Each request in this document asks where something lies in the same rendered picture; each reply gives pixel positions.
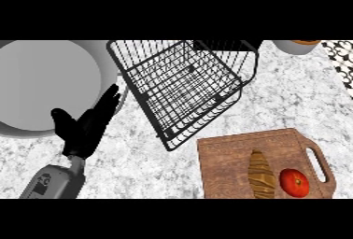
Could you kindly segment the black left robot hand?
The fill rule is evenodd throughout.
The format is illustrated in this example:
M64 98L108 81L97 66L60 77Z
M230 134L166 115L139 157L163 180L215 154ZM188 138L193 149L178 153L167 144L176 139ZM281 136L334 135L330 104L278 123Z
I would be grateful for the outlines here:
M88 159L94 155L114 117L120 101L117 91L119 86L114 84L105 91L95 107L86 110L79 119L74 119L64 109L52 110L55 134L66 141L63 154L67 157L77 156Z

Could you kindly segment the brown wooden cutting board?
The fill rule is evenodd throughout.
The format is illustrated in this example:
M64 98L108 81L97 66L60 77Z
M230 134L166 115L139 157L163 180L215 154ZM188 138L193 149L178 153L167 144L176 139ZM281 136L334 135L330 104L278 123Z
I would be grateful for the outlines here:
M259 150L271 176L252 179L253 152ZM333 198L336 177L318 144L295 128L199 139L204 196L255 199L256 190L271 190L277 199L293 199L281 188L281 171L299 170L309 181L305 199Z

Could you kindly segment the brown striped croissant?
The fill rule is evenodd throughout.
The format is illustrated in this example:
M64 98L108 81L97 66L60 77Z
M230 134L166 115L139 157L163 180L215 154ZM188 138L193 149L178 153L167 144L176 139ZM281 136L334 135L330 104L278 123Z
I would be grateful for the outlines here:
M269 162L259 150L253 150L249 165L249 181L258 199L274 199L277 177Z

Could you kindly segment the large grey pot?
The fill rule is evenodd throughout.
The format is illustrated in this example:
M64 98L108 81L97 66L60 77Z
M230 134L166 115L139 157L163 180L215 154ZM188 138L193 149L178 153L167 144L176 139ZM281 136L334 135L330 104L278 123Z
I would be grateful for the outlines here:
M51 111L80 117L120 76L105 40L0 40L0 136L52 136Z

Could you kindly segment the red tomato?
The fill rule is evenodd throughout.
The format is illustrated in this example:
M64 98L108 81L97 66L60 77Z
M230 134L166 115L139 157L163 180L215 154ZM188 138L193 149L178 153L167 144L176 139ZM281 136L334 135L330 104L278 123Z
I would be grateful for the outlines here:
M281 188L289 195L303 198L309 194L309 180L297 169L281 171Z

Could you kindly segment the grey cup with orange rim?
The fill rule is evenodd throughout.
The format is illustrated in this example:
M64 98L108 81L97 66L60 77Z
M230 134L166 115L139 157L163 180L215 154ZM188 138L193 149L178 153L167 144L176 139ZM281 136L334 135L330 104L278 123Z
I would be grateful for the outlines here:
M286 53L305 55L320 45L321 40L275 40L274 43Z

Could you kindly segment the black and white patterned tile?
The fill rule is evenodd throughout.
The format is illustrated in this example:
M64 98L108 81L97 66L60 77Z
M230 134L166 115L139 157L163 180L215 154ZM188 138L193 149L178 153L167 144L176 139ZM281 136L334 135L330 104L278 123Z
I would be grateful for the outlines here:
M353 40L324 40L323 47L353 99Z

